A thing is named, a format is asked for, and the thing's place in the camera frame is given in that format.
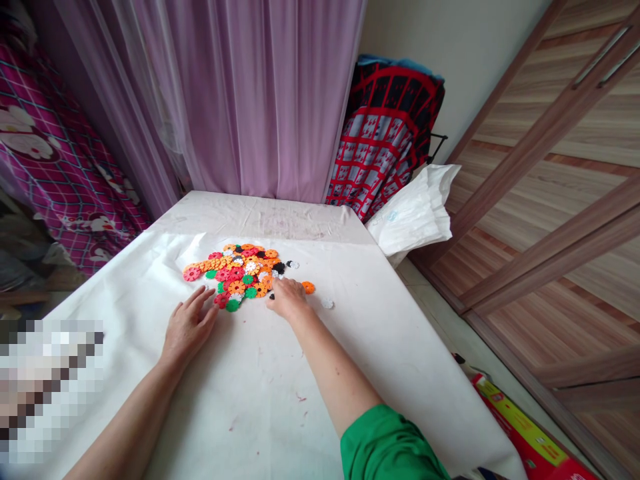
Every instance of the stain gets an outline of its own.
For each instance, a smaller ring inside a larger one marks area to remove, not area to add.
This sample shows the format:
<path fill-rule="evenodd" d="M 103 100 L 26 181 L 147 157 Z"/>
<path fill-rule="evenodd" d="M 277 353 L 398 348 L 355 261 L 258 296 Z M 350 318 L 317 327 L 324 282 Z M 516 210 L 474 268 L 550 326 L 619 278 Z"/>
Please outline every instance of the stain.
<path fill-rule="evenodd" d="M 236 422 L 238 421 L 238 418 L 240 418 L 240 416 L 236 415 L 235 418 L 233 419 L 233 421 L 231 422 L 231 426 L 229 427 L 229 431 L 233 431 L 233 427 L 236 424 Z"/>

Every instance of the white tablecloth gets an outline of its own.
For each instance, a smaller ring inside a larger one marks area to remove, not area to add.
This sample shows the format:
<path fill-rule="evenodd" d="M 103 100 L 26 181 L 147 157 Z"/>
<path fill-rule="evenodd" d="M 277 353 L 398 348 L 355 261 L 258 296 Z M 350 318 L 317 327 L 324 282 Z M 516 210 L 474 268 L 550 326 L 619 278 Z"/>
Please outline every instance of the white tablecloth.
<path fill-rule="evenodd" d="M 479 465 L 525 479 L 518 456 L 368 232 L 345 207 L 191 192 L 43 321 L 102 325 L 102 356 L 63 382 L 11 442 L 12 459 L 51 450 L 9 477 L 59 479 L 159 357 L 168 316 L 198 286 L 186 264 L 227 243 L 274 248 L 315 284 L 310 300 L 382 397 L 414 421 L 452 476 Z M 322 298 L 335 302 L 322 309 Z M 247 299 L 220 312 L 187 371 L 147 471 L 150 479 L 335 479 L 339 440 L 288 324 Z"/>

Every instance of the white plastic bag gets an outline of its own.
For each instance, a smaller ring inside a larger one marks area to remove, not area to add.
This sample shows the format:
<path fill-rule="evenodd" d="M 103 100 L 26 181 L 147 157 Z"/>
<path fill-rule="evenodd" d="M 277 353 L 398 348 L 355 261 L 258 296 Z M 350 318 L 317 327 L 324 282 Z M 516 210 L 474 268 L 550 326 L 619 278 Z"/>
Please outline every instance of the white plastic bag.
<path fill-rule="evenodd" d="M 451 238 L 445 202 L 460 165 L 427 165 L 366 223 L 393 268 L 410 250 Z"/>

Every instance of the hand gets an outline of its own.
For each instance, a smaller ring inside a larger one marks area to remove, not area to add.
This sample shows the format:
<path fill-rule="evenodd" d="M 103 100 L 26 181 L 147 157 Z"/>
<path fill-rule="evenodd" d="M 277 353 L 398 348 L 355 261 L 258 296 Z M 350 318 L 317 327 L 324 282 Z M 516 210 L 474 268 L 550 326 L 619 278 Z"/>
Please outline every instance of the hand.
<path fill-rule="evenodd" d="M 273 279 L 274 300 L 267 300 L 267 308 L 288 322 L 310 309 L 305 288 L 292 279 Z"/>
<path fill-rule="evenodd" d="M 186 302 L 178 303 L 167 327 L 165 345 L 162 348 L 161 361 L 166 361 L 180 368 L 186 367 L 204 342 L 209 338 L 215 319 L 218 316 L 218 305 L 211 307 L 201 318 L 200 310 L 214 296 L 216 290 L 205 290 L 202 286 L 193 292 Z"/>

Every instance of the green sleeve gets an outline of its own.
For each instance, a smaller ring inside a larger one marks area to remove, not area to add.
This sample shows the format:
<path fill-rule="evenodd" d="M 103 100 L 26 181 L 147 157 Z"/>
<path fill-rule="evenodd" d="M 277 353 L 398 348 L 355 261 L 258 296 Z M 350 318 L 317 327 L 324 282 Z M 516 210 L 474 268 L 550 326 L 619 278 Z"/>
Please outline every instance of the green sleeve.
<path fill-rule="evenodd" d="M 347 480 L 451 480 L 418 427 L 386 405 L 353 422 L 340 450 Z"/>

